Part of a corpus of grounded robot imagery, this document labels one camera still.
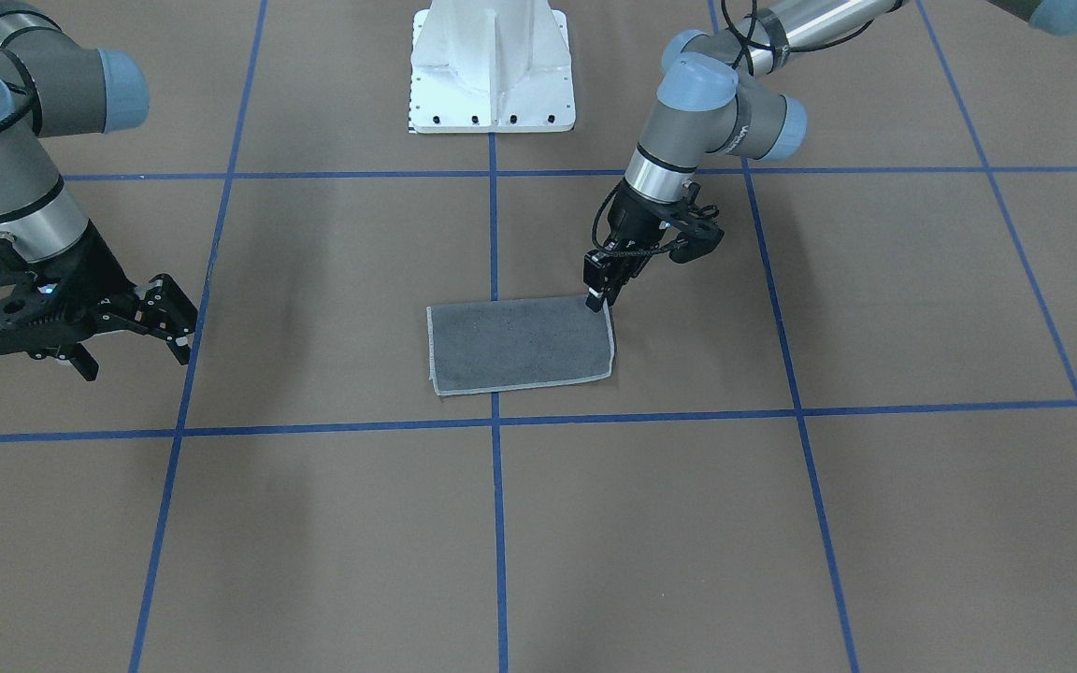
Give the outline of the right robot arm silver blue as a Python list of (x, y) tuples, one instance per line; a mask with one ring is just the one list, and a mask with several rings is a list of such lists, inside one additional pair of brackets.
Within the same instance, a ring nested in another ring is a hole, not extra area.
[(132, 56), (82, 47), (41, 8), (0, 1), (0, 356), (55, 359), (94, 380), (85, 342), (129, 331), (188, 364), (194, 303), (167, 274), (127, 277), (42, 144), (137, 128), (150, 101)]

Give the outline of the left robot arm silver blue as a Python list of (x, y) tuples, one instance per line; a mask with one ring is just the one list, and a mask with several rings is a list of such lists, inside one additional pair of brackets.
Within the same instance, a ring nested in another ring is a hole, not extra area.
[(725, 159), (791, 169), (970, 162), (919, 139), (957, 111), (914, 1), (719, 1), (714, 30), (672, 36), (623, 176), (596, 208), (581, 304), (595, 314), (658, 257), (712, 254), (718, 209), (699, 172)]

